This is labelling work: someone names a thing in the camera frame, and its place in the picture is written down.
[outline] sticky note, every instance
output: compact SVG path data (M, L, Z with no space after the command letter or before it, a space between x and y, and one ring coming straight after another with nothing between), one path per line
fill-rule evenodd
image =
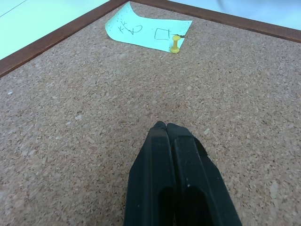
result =
M170 52L173 36L184 36L191 23L141 17L133 12L128 2L105 24L105 29L113 40ZM179 48L184 40L178 41Z

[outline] white surface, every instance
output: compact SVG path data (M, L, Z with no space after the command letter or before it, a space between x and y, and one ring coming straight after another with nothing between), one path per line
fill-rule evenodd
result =
M0 0L0 16L24 0ZM0 17L0 59L109 0L27 0Z
M301 30L301 0L172 0L185 5Z

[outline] cork surface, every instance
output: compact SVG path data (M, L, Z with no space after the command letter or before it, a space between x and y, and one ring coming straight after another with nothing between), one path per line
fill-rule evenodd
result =
M245 226L301 222L301 45L193 20L177 55L111 40L114 10L0 79L0 225L123 223L158 120L187 127Z

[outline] push pin head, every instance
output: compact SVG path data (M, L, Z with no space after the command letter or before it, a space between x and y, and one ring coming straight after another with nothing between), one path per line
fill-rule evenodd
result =
M179 35L175 35L173 37L174 40L174 45L170 48L170 52L172 53L178 53L180 51L179 47L178 47L178 40L180 40L181 37Z

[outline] brown wooden frame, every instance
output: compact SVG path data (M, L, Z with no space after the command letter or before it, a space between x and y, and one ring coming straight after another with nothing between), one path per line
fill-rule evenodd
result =
M0 60L0 78L126 2L127 0L110 0ZM167 0L133 0L133 2L301 43L301 31L296 29L245 19Z

